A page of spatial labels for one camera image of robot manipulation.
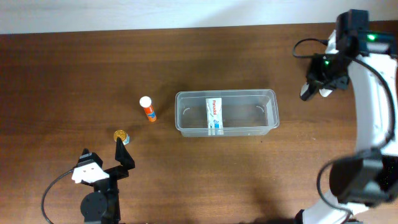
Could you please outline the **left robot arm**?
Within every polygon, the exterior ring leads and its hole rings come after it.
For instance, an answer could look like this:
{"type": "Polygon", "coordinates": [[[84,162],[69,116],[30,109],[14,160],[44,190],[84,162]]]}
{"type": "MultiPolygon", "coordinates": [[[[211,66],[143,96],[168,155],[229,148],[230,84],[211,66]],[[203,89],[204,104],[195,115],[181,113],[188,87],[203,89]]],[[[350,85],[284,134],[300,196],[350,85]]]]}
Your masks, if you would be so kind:
{"type": "Polygon", "coordinates": [[[115,224],[121,220],[118,180],[128,177],[128,170],[122,165],[103,170],[102,164],[96,153],[84,149],[73,170],[75,183],[93,188],[81,201],[84,224],[115,224]]]}

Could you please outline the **white blue medicine box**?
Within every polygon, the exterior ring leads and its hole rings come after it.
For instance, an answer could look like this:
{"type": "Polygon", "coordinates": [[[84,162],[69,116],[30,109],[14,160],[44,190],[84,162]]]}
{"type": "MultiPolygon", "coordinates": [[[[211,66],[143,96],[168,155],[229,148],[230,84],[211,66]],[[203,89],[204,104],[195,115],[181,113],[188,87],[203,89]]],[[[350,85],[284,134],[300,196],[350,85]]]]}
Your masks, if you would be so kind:
{"type": "Polygon", "coordinates": [[[224,135],[223,115],[222,115],[222,99],[207,98],[206,113],[209,136],[224,135]]]}

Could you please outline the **white spray bottle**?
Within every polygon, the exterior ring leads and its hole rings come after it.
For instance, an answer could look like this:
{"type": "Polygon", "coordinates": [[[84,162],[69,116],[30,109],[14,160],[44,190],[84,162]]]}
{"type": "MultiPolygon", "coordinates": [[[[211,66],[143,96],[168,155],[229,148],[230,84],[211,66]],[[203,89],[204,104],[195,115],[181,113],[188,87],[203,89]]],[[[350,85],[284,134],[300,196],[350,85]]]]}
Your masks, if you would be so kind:
{"type": "Polygon", "coordinates": [[[328,97],[333,91],[329,89],[322,88],[319,90],[320,95],[324,98],[328,97]]]}

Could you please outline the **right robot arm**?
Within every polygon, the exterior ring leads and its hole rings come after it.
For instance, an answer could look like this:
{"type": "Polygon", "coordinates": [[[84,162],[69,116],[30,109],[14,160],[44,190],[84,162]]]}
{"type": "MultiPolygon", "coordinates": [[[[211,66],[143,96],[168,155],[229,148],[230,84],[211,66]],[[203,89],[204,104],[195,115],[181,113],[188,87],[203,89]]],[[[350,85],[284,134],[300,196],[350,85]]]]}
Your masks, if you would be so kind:
{"type": "MultiPolygon", "coordinates": [[[[294,223],[351,223],[397,198],[397,47],[392,34],[369,29],[369,13],[340,14],[323,54],[312,54],[300,98],[353,86],[355,154],[326,163],[330,189],[294,223]]],[[[185,137],[265,135],[279,125],[273,90],[181,91],[175,124],[185,137]]]]}

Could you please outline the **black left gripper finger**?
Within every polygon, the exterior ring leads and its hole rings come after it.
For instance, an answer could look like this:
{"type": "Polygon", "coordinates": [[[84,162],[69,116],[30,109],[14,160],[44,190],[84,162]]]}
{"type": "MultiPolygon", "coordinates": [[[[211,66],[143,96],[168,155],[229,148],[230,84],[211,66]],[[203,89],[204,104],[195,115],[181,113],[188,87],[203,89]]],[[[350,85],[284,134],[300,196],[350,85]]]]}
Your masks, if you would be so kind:
{"type": "Polygon", "coordinates": [[[76,166],[81,167],[87,164],[91,164],[93,162],[96,163],[100,168],[102,168],[103,161],[97,155],[97,153],[90,152],[87,148],[84,148],[76,166]]]}
{"type": "Polygon", "coordinates": [[[120,137],[117,137],[116,139],[115,160],[120,162],[120,164],[127,170],[134,169],[136,167],[134,159],[128,153],[120,137]]]}

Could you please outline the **small gold-lidded jar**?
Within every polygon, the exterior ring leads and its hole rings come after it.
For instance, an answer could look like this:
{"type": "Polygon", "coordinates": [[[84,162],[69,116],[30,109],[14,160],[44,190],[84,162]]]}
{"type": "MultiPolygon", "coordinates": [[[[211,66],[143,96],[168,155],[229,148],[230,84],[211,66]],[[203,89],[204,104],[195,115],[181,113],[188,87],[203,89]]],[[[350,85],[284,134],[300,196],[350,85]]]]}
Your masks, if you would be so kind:
{"type": "Polygon", "coordinates": [[[130,140],[128,133],[122,129],[115,131],[113,134],[113,138],[115,142],[118,140],[118,138],[120,138],[124,145],[127,145],[130,140]]]}

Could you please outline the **orange effervescent tablet tube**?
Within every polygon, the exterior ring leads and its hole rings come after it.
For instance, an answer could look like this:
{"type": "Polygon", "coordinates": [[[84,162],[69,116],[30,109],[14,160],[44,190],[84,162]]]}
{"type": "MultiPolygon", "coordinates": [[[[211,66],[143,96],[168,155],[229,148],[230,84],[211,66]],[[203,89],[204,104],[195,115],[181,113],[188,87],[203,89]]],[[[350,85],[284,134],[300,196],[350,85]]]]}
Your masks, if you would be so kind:
{"type": "Polygon", "coordinates": [[[145,114],[150,122],[156,121],[157,117],[152,106],[152,100],[149,96],[143,96],[139,100],[139,104],[143,107],[145,114]]]}

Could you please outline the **black bottle white cap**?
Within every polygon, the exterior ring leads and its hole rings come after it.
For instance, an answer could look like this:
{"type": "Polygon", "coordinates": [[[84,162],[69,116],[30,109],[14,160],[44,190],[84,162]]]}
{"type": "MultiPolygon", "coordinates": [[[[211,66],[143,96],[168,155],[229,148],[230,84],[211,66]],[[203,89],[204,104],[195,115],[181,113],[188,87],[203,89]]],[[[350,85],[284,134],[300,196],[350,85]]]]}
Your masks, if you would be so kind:
{"type": "Polygon", "coordinates": [[[301,88],[300,99],[302,101],[311,100],[318,93],[318,90],[319,88],[315,84],[306,82],[301,88]]]}

